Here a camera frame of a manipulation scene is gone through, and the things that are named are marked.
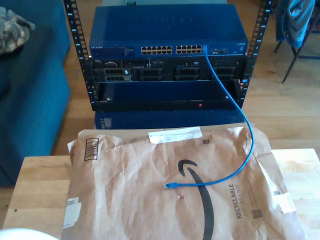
camouflage fabric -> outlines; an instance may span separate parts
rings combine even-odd
[[[35,28],[33,23],[0,6],[0,55],[23,46]]]

brown paper mailer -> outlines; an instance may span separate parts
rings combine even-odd
[[[76,141],[68,198],[82,204],[64,240],[307,239],[264,133],[243,127],[153,144],[109,135]]]

wooden floor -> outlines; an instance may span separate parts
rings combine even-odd
[[[79,15],[89,44],[91,26],[99,0],[77,0]],[[236,4],[248,39],[251,39],[260,5],[259,0],[228,0]],[[277,42],[275,15],[268,21],[264,39],[252,80],[245,98],[243,111],[248,119],[268,136],[272,149],[314,148],[320,156],[320,60],[299,59],[285,84],[281,81],[293,59],[287,43],[277,54],[273,53]],[[319,34],[312,34],[303,54],[318,55]],[[53,155],[67,155],[67,143],[76,139],[83,129],[92,129],[95,113],[91,110],[84,79],[71,43],[65,60],[65,73],[71,89],[71,97],[60,132],[56,138]],[[0,189],[0,227],[4,221],[12,189]]]

wooden table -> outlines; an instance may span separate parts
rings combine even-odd
[[[320,163],[313,149],[272,151],[310,240],[320,236]],[[68,156],[26,157],[3,228],[35,229],[61,239],[71,162]]]

blue jacket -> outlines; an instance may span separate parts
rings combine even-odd
[[[276,40],[286,40],[291,46],[300,48],[315,3],[316,0],[280,0],[276,13]]]

